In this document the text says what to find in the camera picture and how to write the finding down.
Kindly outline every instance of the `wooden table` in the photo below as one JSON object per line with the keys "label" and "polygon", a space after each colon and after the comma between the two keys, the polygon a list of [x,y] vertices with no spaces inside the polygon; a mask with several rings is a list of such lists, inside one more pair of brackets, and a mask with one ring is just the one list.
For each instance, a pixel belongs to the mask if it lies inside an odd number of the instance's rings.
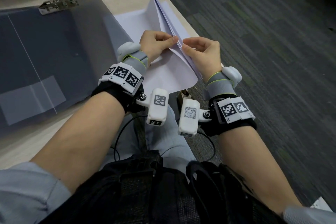
{"label": "wooden table", "polygon": [[[0,0],[0,8],[7,9],[40,5],[43,1],[47,0]],[[114,15],[144,9],[149,2],[149,0],[103,1]],[[187,32],[191,36],[197,36],[197,33],[169,0],[160,1],[168,1],[170,7],[186,28]],[[83,103],[78,103],[68,110],[58,113],[49,120],[23,128],[7,137],[0,138],[0,169],[30,160],[82,105]]]}

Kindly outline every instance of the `black bag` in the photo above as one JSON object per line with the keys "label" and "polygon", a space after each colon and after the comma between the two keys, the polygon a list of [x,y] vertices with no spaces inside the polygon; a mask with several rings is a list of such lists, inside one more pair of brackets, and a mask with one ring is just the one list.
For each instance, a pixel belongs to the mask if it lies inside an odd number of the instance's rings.
{"label": "black bag", "polygon": [[190,162],[188,184],[162,163],[158,151],[109,163],[41,223],[285,223],[222,164]]}

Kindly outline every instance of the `screw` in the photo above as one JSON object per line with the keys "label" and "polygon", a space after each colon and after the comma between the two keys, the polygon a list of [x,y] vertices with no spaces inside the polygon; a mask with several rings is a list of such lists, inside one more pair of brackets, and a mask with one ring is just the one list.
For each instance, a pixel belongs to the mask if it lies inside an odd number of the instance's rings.
{"label": "screw", "polygon": [[209,111],[205,111],[205,112],[203,113],[203,117],[204,117],[205,119],[208,119],[208,118],[210,117],[210,112],[209,112]]}
{"label": "screw", "polygon": [[139,99],[140,99],[140,100],[145,100],[146,98],[147,98],[147,96],[146,96],[145,93],[141,93],[141,94],[139,95]]}

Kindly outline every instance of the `clipboard clip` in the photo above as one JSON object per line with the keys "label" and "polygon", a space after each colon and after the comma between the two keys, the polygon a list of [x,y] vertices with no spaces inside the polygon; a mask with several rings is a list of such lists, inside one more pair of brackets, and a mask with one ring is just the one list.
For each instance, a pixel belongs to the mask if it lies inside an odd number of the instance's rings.
{"label": "clipboard clip", "polygon": [[39,11],[40,14],[46,15],[66,10],[77,5],[79,5],[77,0],[49,0],[43,2],[43,4],[39,6]]}

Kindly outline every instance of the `black wrist strap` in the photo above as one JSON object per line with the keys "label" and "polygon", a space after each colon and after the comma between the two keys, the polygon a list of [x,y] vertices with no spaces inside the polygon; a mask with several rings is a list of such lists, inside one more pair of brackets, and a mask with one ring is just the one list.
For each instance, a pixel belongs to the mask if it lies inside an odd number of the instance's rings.
{"label": "black wrist strap", "polygon": [[229,124],[226,122],[223,122],[225,121],[225,118],[220,111],[218,112],[218,108],[216,111],[215,105],[217,105],[217,102],[219,102],[221,99],[235,98],[235,97],[237,96],[234,94],[224,94],[224,95],[216,96],[215,98],[212,98],[209,101],[211,121],[201,124],[201,129],[203,129],[203,131],[205,132],[207,136],[220,135],[221,133],[232,130],[234,128],[245,127],[245,126],[251,126],[255,130],[257,130],[257,124],[252,118],[245,119],[245,120],[238,120],[238,121],[235,121]]}
{"label": "black wrist strap", "polygon": [[131,106],[135,103],[135,98],[126,92],[124,92],[124,89],[113,82],[107,81],[107,82],[101,82],[92,92],[91,97],[94,95],[97,95],[100,92],[107,92],[114,96],[119,103],[124,108],[125,113],[131,110]]}

